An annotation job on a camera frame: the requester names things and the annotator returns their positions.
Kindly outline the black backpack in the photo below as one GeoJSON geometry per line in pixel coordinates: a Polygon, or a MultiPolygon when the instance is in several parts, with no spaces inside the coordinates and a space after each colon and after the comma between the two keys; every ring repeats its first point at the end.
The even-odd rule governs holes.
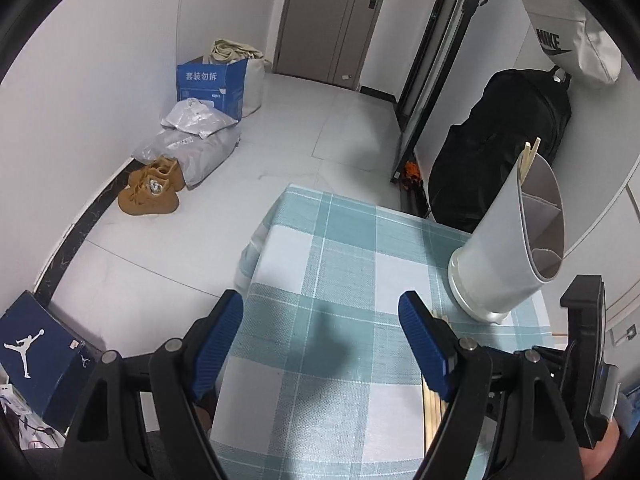
{"type": "Polygon", "coordinates": [[[469,117],[449,128],[427,182],[434,220],[471,233],[497,197],[526,143],[553,162],[572,117],[572,76],[502,70],[489,79],[469,117]]]}

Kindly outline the teal checked tablecloth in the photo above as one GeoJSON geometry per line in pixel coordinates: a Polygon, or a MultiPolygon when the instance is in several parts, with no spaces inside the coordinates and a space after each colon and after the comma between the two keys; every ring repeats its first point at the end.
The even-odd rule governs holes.
{"type": "Polygon", "coordinates": [[[210,443],[231,479],[410,479],[424,455],[421,375],[398,321],[416,292],[459,336],[506,351],[552,341],[544,300],[480,324],[451,295],[466,235],[289,186],[239,263],[243,318],[210,443]]]}

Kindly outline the blue cardboard box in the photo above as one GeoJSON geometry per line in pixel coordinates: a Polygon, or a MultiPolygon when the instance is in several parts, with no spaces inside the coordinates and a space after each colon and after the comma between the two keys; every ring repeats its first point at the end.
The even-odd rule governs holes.
{"type": "Polygon", "coordinates": [[[195,61],[176,68],[177,98],[212,101],[217,110],[242,119],[245,63],[208,64],[195,61]]]}

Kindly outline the white divided utensil holder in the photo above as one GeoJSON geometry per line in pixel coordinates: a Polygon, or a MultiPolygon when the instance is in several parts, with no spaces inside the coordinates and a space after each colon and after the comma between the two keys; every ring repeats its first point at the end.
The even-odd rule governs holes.
{"type": "Polygon", "coordinates": [[[558,181],[540,155],[520,156],[471,237],[451,256],[454,299],[474,320],[499,324],[561,269],[565,219],[558,181]]]}

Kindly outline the black framed glass door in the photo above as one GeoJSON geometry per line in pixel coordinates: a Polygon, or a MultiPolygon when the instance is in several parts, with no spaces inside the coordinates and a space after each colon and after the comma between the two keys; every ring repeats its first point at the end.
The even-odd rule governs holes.
{"type": "Polygon", "coordinates": [[[487,0],[435,0],[396,105],[400,138],[390,180],[397,183],[430,118],[478,8],[487,0]]]}

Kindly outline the wooden chopstick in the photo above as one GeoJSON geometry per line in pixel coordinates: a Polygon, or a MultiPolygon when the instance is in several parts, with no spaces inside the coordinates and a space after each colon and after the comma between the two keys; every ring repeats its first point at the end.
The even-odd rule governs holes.
{"type": "Polygon", "coordinates": [[[435,440],[437,430],[446,413],[448,405],[439,394],[433,391],[422,379],[423,422],[424,422],[424,453],[427,453],[435,440]]]}
{"type": "Polygon", "coordinates": [[[526,181],[530,168],[532,168],[536,159],[540,144],[541,138],[536,138],[533,144],[526,142],[524,145],[524,150],[522,151],[520,162],[518,163],[518,176],[520,177],[521,184],[526,181]]]}

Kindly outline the white plastic parcel bag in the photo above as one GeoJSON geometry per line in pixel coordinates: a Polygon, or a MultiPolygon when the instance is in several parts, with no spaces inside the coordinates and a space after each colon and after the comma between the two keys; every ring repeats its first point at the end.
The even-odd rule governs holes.
{"type": "Polygon", "coordinates": [[[179,101],[160,124],[164,128],[177,129],[184,133],[207,139],[212,134],[234,127],[238,121],[221,110],[212,101],[194,98],[179,101]]]}

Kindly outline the navy Jordan shoe box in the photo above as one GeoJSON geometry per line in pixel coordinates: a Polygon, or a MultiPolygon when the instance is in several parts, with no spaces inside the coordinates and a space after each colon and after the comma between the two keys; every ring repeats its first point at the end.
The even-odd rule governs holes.
{"type": "Polygon", "coordinates": [[[1,365],[27,405],[65,432],[99,350],[23,292],[0,321],[1,365]]]}

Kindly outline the tan shoe front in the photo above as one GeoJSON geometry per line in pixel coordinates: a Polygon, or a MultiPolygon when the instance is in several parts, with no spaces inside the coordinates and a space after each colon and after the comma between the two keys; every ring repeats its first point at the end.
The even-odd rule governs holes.
{"type": "Polygon", "coordinates": [[[172,214],[179,207],[178,195],[168,180],[149,178],[128,186],[118,194],[117,203],[130,216],[172,214]]]}

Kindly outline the white Nike bag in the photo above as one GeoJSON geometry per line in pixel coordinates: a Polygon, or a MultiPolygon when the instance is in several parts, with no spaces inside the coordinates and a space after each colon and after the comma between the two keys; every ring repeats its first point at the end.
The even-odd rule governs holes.
{"type": "Polygon", "coordinates": [[[616,84],[623,55],[578,0],[522,0],[542,52],[583,84],[616,84]]]}

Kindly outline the orange black tool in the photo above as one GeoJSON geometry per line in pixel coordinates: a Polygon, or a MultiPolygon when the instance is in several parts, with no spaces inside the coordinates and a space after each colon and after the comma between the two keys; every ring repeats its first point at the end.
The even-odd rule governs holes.
{"type": "Polygon", "coordinates": [[[422,188],[423,179],[419,165],[414,160],[407,160],[402,166],[399,182],[406,191],[422,188]]]}

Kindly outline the grey door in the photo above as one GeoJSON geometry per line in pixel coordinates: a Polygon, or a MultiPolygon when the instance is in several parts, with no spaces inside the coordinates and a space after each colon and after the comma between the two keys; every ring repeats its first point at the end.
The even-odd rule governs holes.
{"type": "Polygon", "coordinates": [[[383,0],[284,0],[274,71],[354,90],[383,0]]]}

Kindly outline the tan shoe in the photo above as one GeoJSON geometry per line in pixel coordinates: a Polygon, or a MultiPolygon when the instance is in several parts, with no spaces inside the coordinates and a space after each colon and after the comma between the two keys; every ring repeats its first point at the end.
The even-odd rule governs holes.
{"type": "Polygon", "coordinates": [[[128,185],[130,188],[134,188],[147,176],[168,180],[176,192],[180,192],[186,187],[180,165],[172,158],[160,156],[149,165],[134,170],[128,177],[128,185]]]}
{"type": "Polygon", "coordinates": [[[130,216],[172,214],[179,207],[178,195],[168,180],[149,178],[128,186],[118,194],[117,203],[130,216]]]}

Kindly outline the beige fabric bag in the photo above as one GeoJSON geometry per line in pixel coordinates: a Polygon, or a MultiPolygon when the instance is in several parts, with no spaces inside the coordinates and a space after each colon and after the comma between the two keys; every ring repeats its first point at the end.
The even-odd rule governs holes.
{"type": "Polygon", "coordinates": [[[265,78],[271,62],[261,50],[229,39],[216,39],[210,48],[208,60],[216,64],[245,63],[242,117],[254,114],[262,107],[265,78]]]}

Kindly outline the tan shoe rear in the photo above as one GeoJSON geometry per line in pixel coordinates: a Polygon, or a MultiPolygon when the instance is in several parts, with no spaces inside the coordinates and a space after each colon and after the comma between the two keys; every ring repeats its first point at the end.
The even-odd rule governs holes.
{"type": "Polygon", "coordinates": [[[172,158],[160,156],[149,165],[134,170],[128,177],[128,185],[130,188],[134,188],[147,176],[168,180],[176,192],[180,192],[186,187],[180,165],[172,158]]]}

